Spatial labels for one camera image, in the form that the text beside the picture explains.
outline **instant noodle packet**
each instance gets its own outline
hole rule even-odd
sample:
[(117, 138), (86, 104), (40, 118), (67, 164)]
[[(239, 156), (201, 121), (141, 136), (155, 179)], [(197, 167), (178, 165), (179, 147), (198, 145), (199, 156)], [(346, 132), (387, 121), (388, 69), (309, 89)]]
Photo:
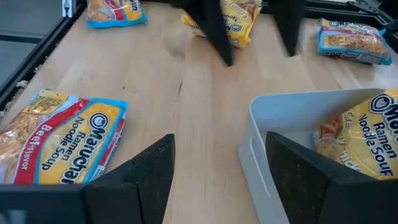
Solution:
[[(251, 40), (249, 33), (261, 10), (262, 0), (221, 0), (226, 30), (233, 46), (243, 48)], [(182, 22), (192, 28), (195, 35), (205, 37), (195, 21), (187, 14), (181, 16)]]
[(105, 170), (127, 103), (41, 90), (0, 132), (0, 184), (80, 184)]
[(147, 22), (138, 0), (87, 0), (87, 26), (108, 28)]
[(382, 35), (368, 25), (319, 20), (318, 52), (363, 63), (390, 65), (392, 56)]
[(398, 178), (398, 90), (387, 90), (322, 124), (317, 151), (379, 180)]

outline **white plastic bin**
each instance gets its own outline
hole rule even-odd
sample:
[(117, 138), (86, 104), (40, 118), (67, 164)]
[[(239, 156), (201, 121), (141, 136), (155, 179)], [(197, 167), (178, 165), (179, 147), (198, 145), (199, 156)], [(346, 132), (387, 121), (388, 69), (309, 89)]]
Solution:
[(264, 144), (266, 132), (276, 131), (313, 149), (312, 132), (320, 123), (383, 91), (359, 89), (262, 95), (252, 101), (239, 158), (261, 224), (289, 223), (269, 170)]

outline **wooden table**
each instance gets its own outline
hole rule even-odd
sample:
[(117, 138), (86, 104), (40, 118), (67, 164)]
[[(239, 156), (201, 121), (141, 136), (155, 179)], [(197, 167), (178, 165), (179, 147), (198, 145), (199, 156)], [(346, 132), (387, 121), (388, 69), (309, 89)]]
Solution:
[(260, 15), (252, 42), (236, 50), (235, 65), (226, 68), (206, 39), (180, 22), (181, 10), (143, 5), (149, 22), (134, 27), (88, 29), (82, 15), (1, 127), (42, 88), (128, 101), (124, 136), (109, 169), (175, 133), (164, 223), (258, 223), (237, 153), (257, 95), (398, 86), (396, 63), (372, 66), (318, 55), (315, 20), (303, 23), (300, 54), (286, 58), (273, 21)]

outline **yellow noodle package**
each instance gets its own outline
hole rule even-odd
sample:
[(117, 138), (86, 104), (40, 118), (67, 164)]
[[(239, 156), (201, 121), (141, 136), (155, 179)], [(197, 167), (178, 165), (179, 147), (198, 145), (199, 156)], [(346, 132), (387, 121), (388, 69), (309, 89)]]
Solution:
[[(243, 48), (250, 42), (249, 33), (254, 21), (260, 13), (261, 1), (262, 0), (221, 0), (221, 10), (223, 12), (228, 37), (235, 47)], [(192, 28), (194, 34), (205, 36), (195, 21), (187, 13), (183, 13), (181, 20), (185, 25)]]
[(80, 184), (99, 177), (127, 102), (39, 91), (0, 132), (0, 184)]
[(138, 0), (87, 0), (87, 26), (107, 28), (147, 22)]
[(387, 90), (322, 124), (317, 151), (379, 180), (398, 178), (398, 90)]

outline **beef flavor ramen package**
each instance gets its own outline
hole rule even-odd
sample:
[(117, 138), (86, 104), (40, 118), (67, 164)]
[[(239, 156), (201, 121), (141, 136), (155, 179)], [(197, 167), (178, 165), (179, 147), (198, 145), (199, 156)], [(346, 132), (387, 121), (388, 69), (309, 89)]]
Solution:
[[(261, 10), (262, 0), (221, 0), (226, 30), (230, 42), (239, 48), (250, 42), (249, 33)], [(205, 36), (193, 19), (184, 12), (182, 22), (196, 35)]]
[(0, 132), (0, 184), (79, 184), (100, 176), (127, 103), (38, 92)]
[(398, 178), (398, 90), (387, 90), (322, 124), (317, 151), (379, 180)]
[(318, 52), (378, 65), (390, 65), (392, 56), (382, 37), (385, 30), (364, 24), (319, 20)]
[(107, 28), (147, 22), (138, 0), (87, 0), (87, 26)]

